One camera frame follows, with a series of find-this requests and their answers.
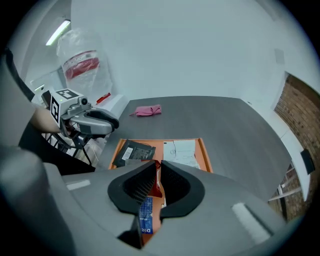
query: brick wall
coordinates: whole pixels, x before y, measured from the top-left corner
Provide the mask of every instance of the brick wall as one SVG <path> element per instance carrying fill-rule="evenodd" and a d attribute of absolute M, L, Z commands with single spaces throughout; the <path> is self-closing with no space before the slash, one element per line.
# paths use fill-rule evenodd
<path fill-rule="evenodd" d="M 311 173 L 307 201 L 298 192 L 285 199 L 288 220 L 305 213 L 309 207 L 320 177 L 320 95 L 298 78 L 289 75 L 274 111 L 288 124 L 303 148 L 308 149 L 315 165 Z M 284 192 L 298 187 L 293 180 Z"/>

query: plastic bag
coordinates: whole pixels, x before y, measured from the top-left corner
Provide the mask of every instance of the plastic bag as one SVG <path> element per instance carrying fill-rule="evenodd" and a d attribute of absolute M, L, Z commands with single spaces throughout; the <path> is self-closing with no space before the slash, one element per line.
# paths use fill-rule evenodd
<path fill-rule="evenodd" d="M 111 92 L 107 56 L 96 32 L 70 30 L 59 38 L 56 54 L 68 88 L 87 96 L 93 105 Z"/>

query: white wall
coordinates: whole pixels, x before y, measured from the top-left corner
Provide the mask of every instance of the white wall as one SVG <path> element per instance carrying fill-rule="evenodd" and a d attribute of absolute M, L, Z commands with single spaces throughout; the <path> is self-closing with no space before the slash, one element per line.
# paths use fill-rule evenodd
<path fill-rule="evenodd" d="M 28 51 L 34 52 L 37 47 L 36 45 L 30 44 L 30 42 L 43 18 L 56 2 L 57 0 L 38 1 L 21 20 L 8 42 L 7 46 L 13 53 L 14 64 L 23 80 L 26 78 L 32 57 L 32 55 L 28 54 Z"/>
<path fill-rule="evenodd" d="M 320 92 L 319 66 L 297 26 L 253 0 L 73 0 L 71 20 L 100 33 L 113 84 L 130 100 L 224 96 L 269 108 L 286 70 Z"/>

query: person's arm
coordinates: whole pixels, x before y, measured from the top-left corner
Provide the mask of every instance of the person's arm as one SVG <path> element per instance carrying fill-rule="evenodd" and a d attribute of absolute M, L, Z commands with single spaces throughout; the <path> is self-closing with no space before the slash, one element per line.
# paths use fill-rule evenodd
<path fill-rule="evenodd" d="M 30 120 L 30 123 L 42 133 L 60 133 L 60 129 L 52 118 L 50 111 L 41 106 L 34 106 L 35 112 Z"/>

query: white ceiling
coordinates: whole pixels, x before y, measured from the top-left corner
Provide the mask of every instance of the white ceiling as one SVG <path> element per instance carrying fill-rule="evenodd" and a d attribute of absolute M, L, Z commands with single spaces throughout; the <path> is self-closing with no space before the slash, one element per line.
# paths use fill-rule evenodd
<path fill-rule="evenodd" d="M 33 36 L 34 44 L 37 45 L 28 67 L 25 78 L 26 84 L 60 67 L 60 62 L 56 55 L 58 38 L 52 45 L 46 45 L 46 42 L 66 19 L 71 19 L 71 0 L 58 0 L 44 17 Z M 71 26 L 69 25 L 62 35 L 70 29 Z"/>

